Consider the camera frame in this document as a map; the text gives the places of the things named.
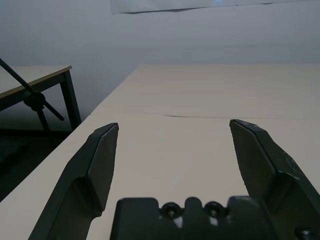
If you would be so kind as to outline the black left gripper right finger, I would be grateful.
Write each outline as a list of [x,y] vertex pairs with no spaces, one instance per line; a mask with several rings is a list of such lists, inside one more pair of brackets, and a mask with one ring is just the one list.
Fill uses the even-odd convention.
[[263,200],[273,223],[319,229],[320,195],[294,159],[256,124],[232,119],[229,127],[247,192]]

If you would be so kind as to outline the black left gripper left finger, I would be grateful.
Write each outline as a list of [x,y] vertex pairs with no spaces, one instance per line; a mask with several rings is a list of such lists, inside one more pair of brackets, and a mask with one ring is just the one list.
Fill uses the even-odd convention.
[[29,239],[85,240],[102,215],[114,175],[119,125],[97,128],[66,164]]

